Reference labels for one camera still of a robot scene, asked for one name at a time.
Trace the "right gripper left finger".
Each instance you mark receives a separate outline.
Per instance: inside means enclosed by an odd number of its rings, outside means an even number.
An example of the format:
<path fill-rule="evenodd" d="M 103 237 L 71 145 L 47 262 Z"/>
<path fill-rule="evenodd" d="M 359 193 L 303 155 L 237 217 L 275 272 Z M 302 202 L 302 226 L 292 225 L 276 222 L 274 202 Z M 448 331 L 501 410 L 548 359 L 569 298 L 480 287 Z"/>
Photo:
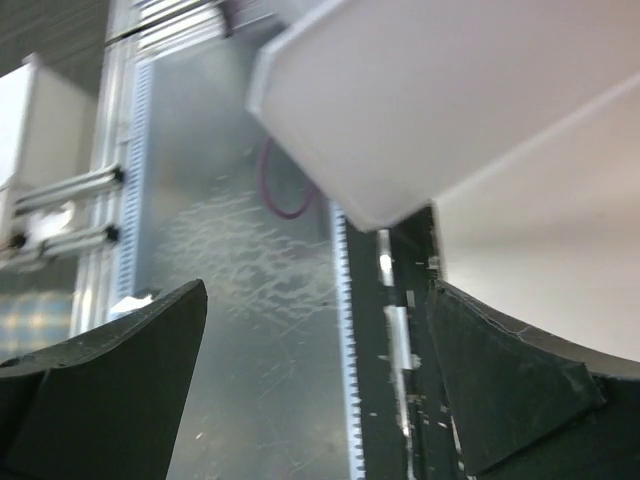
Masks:
<path fill-rule="evenodd" d="M 2 362 L 2 478 L 165 478 L 206 315 L 206 287 L 193 280 Z"/>

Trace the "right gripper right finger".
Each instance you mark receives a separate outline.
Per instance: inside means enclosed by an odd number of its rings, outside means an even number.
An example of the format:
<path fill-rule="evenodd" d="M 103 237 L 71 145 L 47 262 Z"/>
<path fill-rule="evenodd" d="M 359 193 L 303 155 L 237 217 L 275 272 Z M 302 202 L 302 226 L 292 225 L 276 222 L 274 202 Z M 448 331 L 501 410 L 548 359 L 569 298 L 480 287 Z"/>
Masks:
<path fill-rule="evenodd" d="M 477 479 L 636 479 L 639 364 L 567 341 L 446 283 L 427 322 Z"/>

